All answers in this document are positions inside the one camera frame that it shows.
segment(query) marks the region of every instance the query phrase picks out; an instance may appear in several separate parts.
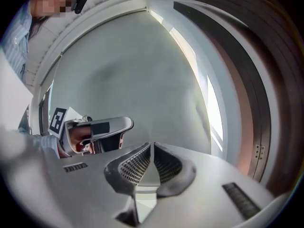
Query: white ceiling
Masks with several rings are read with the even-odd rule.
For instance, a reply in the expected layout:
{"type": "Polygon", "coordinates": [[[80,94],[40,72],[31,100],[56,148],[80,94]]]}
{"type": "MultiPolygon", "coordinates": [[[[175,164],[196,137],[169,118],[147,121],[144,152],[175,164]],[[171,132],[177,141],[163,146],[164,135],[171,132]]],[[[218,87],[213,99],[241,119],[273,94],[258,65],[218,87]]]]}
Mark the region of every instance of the white ceiling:
{"type": "Polygon", "coordinates": [[[29,55],[26,62],[26,84],[30,90],[33,87],[36,73],[44,56],[62,31],[86,11],[105,1],[107,0],[88,0],[82,13],[79,15],[71,12],[61,15],[60,18],[50,18],[37,36],[29,41],[29,55]]]}

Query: person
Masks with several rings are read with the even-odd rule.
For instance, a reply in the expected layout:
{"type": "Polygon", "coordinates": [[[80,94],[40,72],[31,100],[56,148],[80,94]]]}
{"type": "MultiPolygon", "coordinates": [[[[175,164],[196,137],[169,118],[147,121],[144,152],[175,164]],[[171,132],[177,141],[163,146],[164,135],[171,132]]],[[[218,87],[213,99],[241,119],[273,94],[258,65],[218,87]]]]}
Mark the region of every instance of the person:
{"type": "MultiPolygon", "coordinates": [[[[29,53],[29,39],[40,31],[41,26],[53,15],[66,12],[75,0],[29,0],[17,12],[9,27],[5,31],[0,46],[12,69],[25,83],[26,60],[29,53]]],[[[29,134],[29,125],[26,112],[24,113],[19,132],[29,134]]],[[[79,143],[90,135],[90,128],[84,127],[70,132],[72,148],[78,150],[79,143]]],[[[58,139],[53,135],[33,135],[40,141],[42,148],[52,148],[59,158],[65,157],[59,147],[58,139]]]]}

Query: striped shirt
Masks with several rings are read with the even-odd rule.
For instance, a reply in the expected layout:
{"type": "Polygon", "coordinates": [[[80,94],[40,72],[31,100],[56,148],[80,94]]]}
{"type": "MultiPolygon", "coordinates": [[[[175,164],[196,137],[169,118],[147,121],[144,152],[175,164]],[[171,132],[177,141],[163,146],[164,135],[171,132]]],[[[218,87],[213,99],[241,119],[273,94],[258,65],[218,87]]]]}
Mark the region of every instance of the striped shirt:
{"type": "MultiPolygon", "coordinates": [[[[32,15],[29,10],[29,1],[26,2],[17,12],[14,19],[6,29],[0,46],[20,80],[25,83],[25,63],[29,52],[29,29],[32,23],[32,15]]],[[[27,116],[21,119],[19,132],[29,134],[27,116]]],[[[36,141],[40,142],[42,148],[52,148],[59,158],[57,149],[57,138],[53,135],[33,135],[36,141]]]]}

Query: hand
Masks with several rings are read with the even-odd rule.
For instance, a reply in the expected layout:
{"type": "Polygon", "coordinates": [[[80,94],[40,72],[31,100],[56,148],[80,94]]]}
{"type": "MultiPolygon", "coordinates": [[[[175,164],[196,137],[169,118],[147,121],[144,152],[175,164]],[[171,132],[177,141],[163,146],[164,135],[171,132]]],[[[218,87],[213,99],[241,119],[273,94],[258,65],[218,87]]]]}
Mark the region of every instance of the hand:
{"type": "MultiPolygon", "coordinates": [[[[86,138],[91,137],[91,129],[90,127],[76,127],[69,130],[70,134],[70,140],[71,140],[71,147],[76,151],[81,151],[81,149],[84,147],[80,144],[81,141],[83,141],[86,138]]],[[[88,147],[88,150],[90,153],[93,153],[93,144],[91,143],[88,147]]]]}

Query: dark hair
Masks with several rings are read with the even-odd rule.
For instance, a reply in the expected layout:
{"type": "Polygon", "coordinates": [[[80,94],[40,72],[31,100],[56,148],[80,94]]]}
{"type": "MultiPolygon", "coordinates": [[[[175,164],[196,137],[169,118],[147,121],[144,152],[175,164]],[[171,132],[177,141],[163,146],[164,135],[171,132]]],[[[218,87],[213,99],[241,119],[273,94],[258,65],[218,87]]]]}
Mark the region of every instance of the dark hair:
{"type": "Polygon", "coordinates": [[[51,16],[44,16],[44,17],[38,17],[32,18],[32,23],[29,28],[29,39],[33,38],[37,33],[40,31],[42,25],[50,18],[51,16]]]}

